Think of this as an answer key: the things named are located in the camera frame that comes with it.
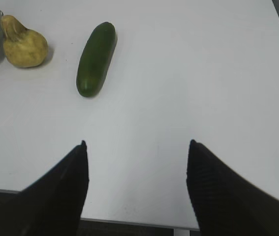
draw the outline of cucumber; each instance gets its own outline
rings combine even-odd
[[[99,93],[117,43],[114,26],[109,22],[98,25],[90,35],[81,54],[76,86],[83,97]]]

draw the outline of floor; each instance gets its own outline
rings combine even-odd
[[[16,192],[0,191],[0,205],[14,198]],[[81,220],[77,236],[200,236],[199,232]]]

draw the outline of table surface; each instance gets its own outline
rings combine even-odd
[[[82,217],[198,228],[191,139],[279,199],[279,18],[271,0],[0,0],[42,33],[38,68],[0,61],[0,189],[22,190],[81,140]],[[100,94],[76,89],[92,30],[118,43]]]

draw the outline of pear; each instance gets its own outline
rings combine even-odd
[[[41,34],[27,29],[10,15],[2,16],[1,27],[4,33],[3,49],[11,64],[26,68],[44,62],[48,44]]]

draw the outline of dark floor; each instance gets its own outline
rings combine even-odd
[[[0,192],[0,205],[16,195]],[[77,236],[173,236],[173,229],[81,220]]]

